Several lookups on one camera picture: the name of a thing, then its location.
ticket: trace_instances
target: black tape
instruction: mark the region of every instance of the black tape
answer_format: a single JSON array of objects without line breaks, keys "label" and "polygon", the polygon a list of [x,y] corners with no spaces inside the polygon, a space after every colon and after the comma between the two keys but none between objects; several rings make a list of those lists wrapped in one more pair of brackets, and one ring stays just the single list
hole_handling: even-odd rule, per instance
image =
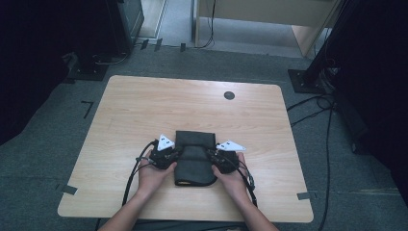
[{"label": "black tape", "polygon": [[87,112],[85,113],[85,115],[84,115],[84,118],[87,118],[87,116],[88,116],[88,114],[89,114],[89,112],[90,112],[90,109],[92,108],[92,106],[93,106],[93,102],[88,102],[88,101],[81,101],[81,103],[88,103],[89,104],[89,107],[88,107],[88,109],[87,109]]},{"label": "black tape", "polygon": [[160,38],[160,39],[157,40],[157,42],[156,42],[156,47],[154,48],[154,51],[160,50],[160,46],[162,46],[162,41],[163,41],[162,38]]},{"label": "black tape", "polygon": [[57,189],[58,191],[61,191],[63,193],[68,193],[68,194],[72,194],[74,195],[75,193],[77,193],[78,189],[72,186],[68,186],[68,185],[57,185]]},{"label": "black tape", "polygon": [[304,199],[316,199],[317,196],[315,195],[314,192],[300,192],[297,194],[297,199],[298,200],[304,200]]},{"label": "black tape", "polygon": [[185,52],[185,51],[186,51],[186,44],[185,44],[185,43],[181,43],[180,52]]},{"label": "black tape", "polygon": [[146,49],[148,43],[149,43],[149,39],[144,40],[143,43],[141,44],[140,50]]}]

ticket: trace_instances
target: hand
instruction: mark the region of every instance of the hand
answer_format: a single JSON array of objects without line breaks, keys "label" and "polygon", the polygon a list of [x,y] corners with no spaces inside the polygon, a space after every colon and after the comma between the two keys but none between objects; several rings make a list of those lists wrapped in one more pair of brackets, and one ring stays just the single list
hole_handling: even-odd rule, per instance
[{"label": "hand", "polygon": [[[238,159],[240,160],[240,168],[242,174],[247,177],[245,166],[245,158],[243,153],[237,153]],[[236,170],[229,174],[222,174],[219,172],[216,166],[212,166],[214,175],[221,181],[224,189],[233,199],[249,199],[246,193],[246,185],[242,180],[242,176]]]},{"label": "hand", "polygon": [[[146,158],[149,158],[151,150],[147,153]],[[151,195],[160,188],[165,178],[174,171],[177,163],[171,164],[168,169],[161,170],[150,165],[146,159],[142,159],[139,164],[139,187],[137,193]]]}]

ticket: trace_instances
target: black mount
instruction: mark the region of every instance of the black mount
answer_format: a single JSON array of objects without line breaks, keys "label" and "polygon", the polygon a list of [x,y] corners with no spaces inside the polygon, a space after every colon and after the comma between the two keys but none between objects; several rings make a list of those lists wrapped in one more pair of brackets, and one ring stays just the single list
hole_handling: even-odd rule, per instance
[{"label": "black mount", "polygon": [[307,70],[288,69],[289,77],[292,81],[293,90],[296,93],[325,93],[320,78],[310,82],[305,78]]}]

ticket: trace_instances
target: wire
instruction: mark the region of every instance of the wire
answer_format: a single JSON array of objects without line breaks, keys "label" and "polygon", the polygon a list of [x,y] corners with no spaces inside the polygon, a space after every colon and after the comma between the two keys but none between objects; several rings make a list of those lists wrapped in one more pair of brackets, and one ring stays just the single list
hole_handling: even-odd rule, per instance
[{"label": "wire", "polygon": [[117,61],[117,62],[112,62],[112,63],[95,62],[95,64],[100,64],[100,65],[120,64],[120,63],[122,63],[124,60],[126,60],[126,58],[128,57],[128,54],[126,54],[126,53],[122,53],[122,55],[124,55],[124,57],[123,57],[121,60]]},{"label": "wire", "polygon": [[140,167],[139,169],[137,169],[137,167],[138,167],[138,165],[139,165],[139,163],[140,163],[140,161],[141,161],[141,157],[143,156],[143,154],[144,154],[144,152],[147,150],[147,148],[148,148],[150,145],[154,145],[156,142],[158,142],[158,141],[157,141],[157,140],[154,140],[154,141],[150,142],[150,143],[143,149],[143,151],[141,152],[141,154],[139,155],[139,157],[136,159],[135,166],[133,167],[132,173],[130,174],[129,179],[128,179],[128,182],[127,182],[127,184],[126,184],[126,190],[125,190],[125,194],[123,195],[122,206],[125,205],[126,202],[127,202],[127,198],[128,198],[130,186],[132,185],[132,181],[133,181],[133,178],[134,178],[136,172],[138,172],[138,170],[141,169],[142,167],[146,167],[146,166],[147,166],[147,165],[145,165],[145,166],[142,166],[142,167]]},{"label": "wire", "polygon": [[99,219],[96,221],[95,231],[97,231],[97,230],[99,229],[99,224],[100,224],[100,222],[101,222],[101,219],[102,219],[102,218],[99,218]]},{"label": "wire", "polygon": [[[297,107],[297,106],[299,106],[299,105],[301,105],[301,104],[303,104],[303,103],[305,103],[307,101],[310,101],[310,100],[312,100],[314,98],[316,98],[318,100],[317,104],[321,108],[321,110],[319,112],[316,112],[314,114],[308,115],[308,116],[300,119],[299,121],[295,122],[294,125],[296,125],[298,122],[303,121],[304,119],[306,119],[306,118],[308,118],[310,116],[315,116],[315,115],[317,115],[317,114],[319,114],[321,112],[327,111],[327,110],[330,111],[329,119],[328,119],[328,123],[327,123],[327,131],[326,131],[326,165],[327,165],[326,197],[325,197],[325,201],[324,201],[323,218],[322,218],[322,220],[320,222],[319,231],[321,231],[323,229],[324,223],[326,222],[327,212],[328,212],[328,208],[329,208],[329,192],[330,192],[330,180],[331,180],[331,176],[330,176],[331,175],[331,169],[330,169],[329,136],[330,136],[331,119],[332,119],[332,115],[333,115],[333,110],[335,108],[334,102],[330,101],[329,99],[327,99],[327,98],[325,98],[323,96],[325,96],[325,95],[314,96],[314,97],[302,100],[302,101],[292,105],[291,107],[289,107],[287,109],[287,111],[289,111],[289,110],[293,109],[294,107]],[[326,106],[326,107],[322,106],[320,104],[321,100],[325,100],[326,102],[328,102],[329,105]]]},{"label": "wire", "polygon": [[197,49],[206,48],[206,47],[208,47],[212,42],[213,42],[213,43],[216,43],[216,42],[214,41],[214,15],[215,15],[215,13],[216,13],[216,2],[217,2],[217,0],[214,0],[213,12],[212,12],[212,15],[211,15],[211,28],[210,28],[210,29],[211,29],[211,35],[210,35],[210,38],[208,38],[208,41],[207,41],[207,43],[206,43],[205,45],[195,47],[195,48],[197,48]]},{"label": "wire", "polygon": [[304,100],[302,100],[302,101],[300,101],[300,102],[298,102],[296,104],[291,105],[291,107],[287,108],[286,111],[288,112],[288,111],[292,110],[293,108],[295,108],[295,107],[297,107],[299,105],[302,105],[302,104],[304,104],[304,103],[306,103],[306,102],[308,102],[308,101],[310,101],[312,99],[323,97],[324,95],[326,95],[326,94],[321,94],[321,95],[318,95],[318,96],[313,96],[313,97],[304,99]]},{"label": "wire", "polygon": [[233,163],[230,159],[228,159],[228,158],[226,158],[226,157],[224,157],[224,156],[222,156],[222,155],[218,155],[218,156],[221,157],[221,158],[223,158],[223,159],[224,159],[225,161],[227,161],[228,163],[230,163],[230,164],[235,168],[235,170],[240,174],[240,176],[242,177],[243,182],[245,183],[246,187],[248,188],[249,194],[251,195],[252,203],[253,203],[256,207],[258,207],[257,199],[256,199],[256,196],[255,196],[255,193],[254,193],[255,185],[254,185],[254,183],[253,183],[253,178],[252,178],[252,175],[250,175],[248,168],[246,169],[246,171],[248,172],[248,176],[249,176],[249,175],[251,176],[251,177],[250,177],[250,179],[251,179],[251,185],[248,183],[248,180],[246,179],[246,176],[243,175],[243,173],[241,172],[240,168],[237,167],[237,166],[235,166],[234,163]]},{"label": "wire", "polygon": [[319,115],[320,113],[322,113],[322,112],[324,112],[324,111],[327,111],[327,110],[328,110],[328,109],[322,109],[322,110],[320,110],[320,111],[318,111],[318,112],[315,112],[315,113],[313,113],[313,114],[307,115],[307,116],[301,118],[300,120],[291,123],[291,127],[295,127],[295,125],[296,125],[297,123],[299,123],[299,122],[301,122],[301,121],[303,121],[303,120],[305,120],[305,119],[307,119],[307,118],[317,116],[317,115]]},{"label": "wire", "polygon": [[326,133],[326,164],[327,164],[327,183],[326,183],[326,199],[324,202],[324,212],[323,218],[321,220],[319,231],[321,231],[324,227],[324,223],[326,223],[327,211],[329,208],[329,192],[330,192],[330,153],[329,153],[329,135],[330,135],[330,125],[331,125],[331,118],[333,114],[333,108],[330,110],[329,121],[327,124],[327,133]]}]

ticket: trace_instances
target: black cloth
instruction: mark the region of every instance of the black cloth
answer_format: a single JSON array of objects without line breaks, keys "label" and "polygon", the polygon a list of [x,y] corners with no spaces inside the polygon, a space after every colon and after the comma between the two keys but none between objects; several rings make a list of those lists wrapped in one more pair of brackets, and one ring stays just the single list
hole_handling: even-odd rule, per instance
[{"label": "black cloth", "polygon": [[176,131],[175,146],[183,148],[174,170],[175,185],[205,187],[217,180],[207,157],[208,149],[216,149],[216,134]]}]

